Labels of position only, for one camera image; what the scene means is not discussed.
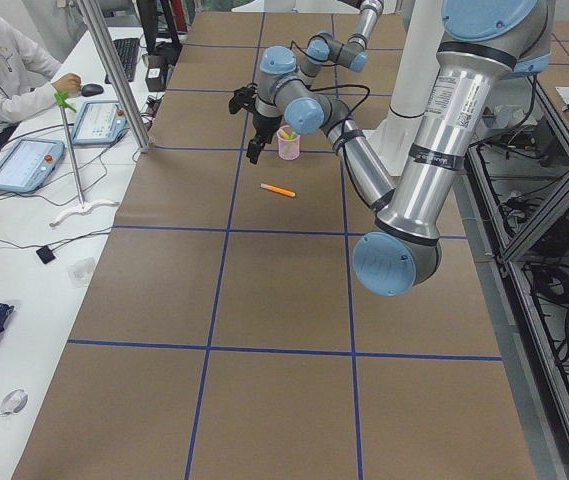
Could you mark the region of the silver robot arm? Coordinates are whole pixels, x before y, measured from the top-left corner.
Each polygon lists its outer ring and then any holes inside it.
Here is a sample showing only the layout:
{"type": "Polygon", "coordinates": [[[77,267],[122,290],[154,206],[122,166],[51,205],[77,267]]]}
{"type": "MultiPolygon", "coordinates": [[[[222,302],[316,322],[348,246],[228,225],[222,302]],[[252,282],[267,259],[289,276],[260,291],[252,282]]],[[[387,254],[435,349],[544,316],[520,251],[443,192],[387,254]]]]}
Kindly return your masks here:
{"type": "Polygon", "coordinates": [[[284,46],[265,49],[256,83],[231,111],[253,117],[255,136],[247,155],[256,162],[277,129],[297,135],[322,132],[342,160],[351,182],[374,213],[376,230],[360,239],[353,264],[359,281],[382,296],[409,291],[429,279],[441,260],[437,219],[495,84],[543,71],[550,57],[555,13],[551,1],[404,1],[407,42],[403,62],[424,101],[394,177],[345,102],[313,88],[319,71],[333,63],[361,71],[384,5],[361,1],[353,34],[338,41],[326,31],[301,53],[284,46]]]}
{"type": "Polygon", "coordinates": [[[298,67],[298,75],[307,87],[311,87],[320,70],[328,64],[341,66],[353,72],[361,72],[368,62],[367,47],[376,23],[384,11],[379,0],[343,1],[359,12],[354,32],[346,42],[337,40],[332,33],[320,31],[312,36],[298,67]]]}

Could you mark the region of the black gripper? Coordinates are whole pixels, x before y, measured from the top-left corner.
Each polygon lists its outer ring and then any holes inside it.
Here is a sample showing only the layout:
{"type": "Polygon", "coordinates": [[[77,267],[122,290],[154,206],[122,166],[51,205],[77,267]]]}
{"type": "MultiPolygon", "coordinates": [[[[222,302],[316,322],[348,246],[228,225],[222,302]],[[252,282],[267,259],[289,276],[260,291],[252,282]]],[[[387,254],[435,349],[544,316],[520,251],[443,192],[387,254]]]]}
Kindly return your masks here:
{"type": "Polygon", "coordinates": [[[259,112],[253,114],[253,127],[255,136],[249,141],[246,157],[251,164],[257,164],[266,145],[272,142],[273,136],[280,128],[282,116],[266,116],[259,112]]]}

